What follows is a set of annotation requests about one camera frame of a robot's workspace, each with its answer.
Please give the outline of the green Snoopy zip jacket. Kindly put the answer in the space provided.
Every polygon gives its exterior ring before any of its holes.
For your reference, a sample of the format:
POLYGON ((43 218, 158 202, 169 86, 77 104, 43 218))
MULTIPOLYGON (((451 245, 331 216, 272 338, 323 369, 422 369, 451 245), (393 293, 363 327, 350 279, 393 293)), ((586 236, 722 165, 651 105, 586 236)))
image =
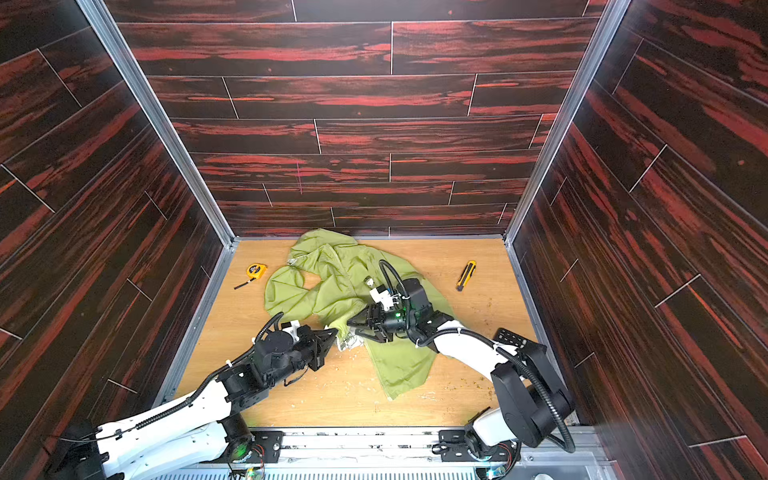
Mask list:
MULTIPOLYGON (((283 313, 285 321, 315 316, 346 339, 346 322, 372 302, 364 280, 384 282, 381 259, 391 263, 403 279, 419 280, 435 309, 453 313, 446 298, 408 261, 325 229, 303 234, 291 247, 287 264, 266 283, 265 309, 272 316, 283 313)), ((417 348, 406 339, 386 344, 367 340, 365 346, 390 399, 423 385, 436 358, 429 348, 417 348)))

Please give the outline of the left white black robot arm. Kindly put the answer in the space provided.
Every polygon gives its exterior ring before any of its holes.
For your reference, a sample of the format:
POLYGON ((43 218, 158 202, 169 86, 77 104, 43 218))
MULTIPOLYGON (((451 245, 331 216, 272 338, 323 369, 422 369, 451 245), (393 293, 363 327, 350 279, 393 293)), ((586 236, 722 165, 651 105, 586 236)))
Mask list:
POLYGON ((337 329, 314 330, 272 317, 251 347, 214 370, 191 393, 134 416, 94 426, 71 424, 44 468, 46 479, 151 479, 178 468, 249 456, 253 436, 242 413, 318 370, 337 329))

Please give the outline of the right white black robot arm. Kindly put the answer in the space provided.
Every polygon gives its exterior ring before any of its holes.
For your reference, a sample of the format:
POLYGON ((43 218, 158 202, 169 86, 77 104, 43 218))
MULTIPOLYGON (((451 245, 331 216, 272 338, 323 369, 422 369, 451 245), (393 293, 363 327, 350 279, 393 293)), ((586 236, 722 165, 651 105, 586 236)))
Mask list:
POLYGON ((535 448, 544 441, 575 452, 566 424, 575 402, 548 360, 545 345, 505 328, 487 338, 435 309, 419 280, 402 278, 386 260, 380 261, 379 268, 384 284, 366 282, 373 303, 347 324, 354 335, 366 340, 407 339, 417 348, 429 348, 469 366, 492 382, 497 408, 477 414, 464 428, 471 456, 483 461, 501 445, 535 448))

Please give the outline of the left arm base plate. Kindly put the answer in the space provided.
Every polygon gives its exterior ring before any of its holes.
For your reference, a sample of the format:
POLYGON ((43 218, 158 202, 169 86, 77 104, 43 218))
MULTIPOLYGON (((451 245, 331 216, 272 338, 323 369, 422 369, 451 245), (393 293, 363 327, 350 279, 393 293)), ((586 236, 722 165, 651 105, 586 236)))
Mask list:
POLYGON ((225 463, 277 463, 283 446, 285 433, 279 430, 252 430, 251 436, 236 440, 222 454, 225 463))

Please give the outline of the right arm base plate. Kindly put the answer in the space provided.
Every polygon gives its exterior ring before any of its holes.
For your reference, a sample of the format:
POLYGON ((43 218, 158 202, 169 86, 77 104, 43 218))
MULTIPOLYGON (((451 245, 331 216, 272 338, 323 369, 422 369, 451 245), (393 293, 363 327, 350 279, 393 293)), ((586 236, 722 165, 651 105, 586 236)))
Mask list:
POLYGON ((503 441, 495 446, 486 445, 476 434, 464 429, 444 429, 438 432, 438 441, 431 447, 433 455, 443 462, 512 462, 520 459, 520 448, 514 441, 503 441))

